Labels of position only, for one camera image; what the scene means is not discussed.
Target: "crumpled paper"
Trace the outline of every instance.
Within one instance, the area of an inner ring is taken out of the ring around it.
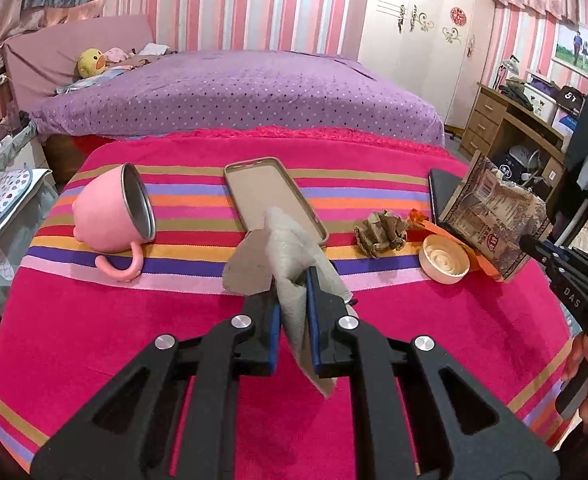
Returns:
[[[408,222],[387,210],[375,211],[354,228],[356,243],[364,254],[378,258],[387,250],[407,243]]]
[[[347,304],[353,294],[323,250],[305,229],[277,207],[265,212],[264,228],[250,232],[236,248],[223,270],[223,287],[250,296],[269,290],[274,277],[283,329],[296,363],[314,386],[330,397],[336,379],[321,379],[313,371],[306,322],[307,289],[298,282],[311,266],[316,267],[321,289],[343,298],[348,314],[358,317]]]

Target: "pink headboard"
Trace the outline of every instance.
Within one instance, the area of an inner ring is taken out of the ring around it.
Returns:
[[[3,58],[16,105],[30,110],[40,99],[69,85],[76,61],[88,48],[139,52],[152,40],[146,16],[110,16],[42,28],[5,41]]]

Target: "gray napkin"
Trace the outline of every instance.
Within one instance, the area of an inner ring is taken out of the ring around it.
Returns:
[[[335,379],[321,379],[312,370],[306,324],[306,288],[295,280],[315,266],[322,290],[343,298],[353,294],[346,288],[323,250],[308,233],[280,208],[265,212],[264,227],[253,231],[236,248],[223,270],[223,286],[230,292],[250,296],[276,283],[285,335],[303,373],[325,397],[334,391]],[[354,310],[347,305],[351,316]]]

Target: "lamp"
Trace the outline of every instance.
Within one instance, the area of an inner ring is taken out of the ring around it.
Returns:
[[[494,90],[498,90],[500,86],[505,84],[508,73],[519,75],[519,59],[514,54],[509,59],[503,59],[500,67],[496,72],[496,79],[494,80]]]

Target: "stuffed duck toy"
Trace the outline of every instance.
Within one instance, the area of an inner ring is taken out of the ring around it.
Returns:
[[[105,56],[97,48],[88,48],[81,54],[76,66],[83,79],[102,74],[105,70]]]

